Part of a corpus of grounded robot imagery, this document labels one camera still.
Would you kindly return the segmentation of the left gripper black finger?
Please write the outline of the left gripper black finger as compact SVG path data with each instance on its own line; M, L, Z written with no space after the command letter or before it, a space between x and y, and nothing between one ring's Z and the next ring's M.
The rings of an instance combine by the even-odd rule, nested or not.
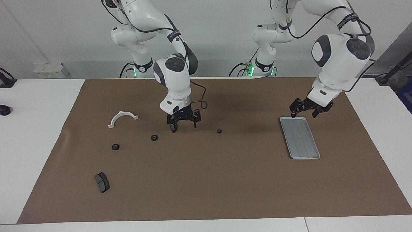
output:
M300 112L303 111L303 100L294 100L290 107L290 116L295 118Z
M329 104L327 104L327 106L322 107L319 104L313 103L312 104L312 109L314 110L312 112L313 118L316 118L319 114L321 114L323 112L328 112L333 105L334 105L334 103L329 103Z

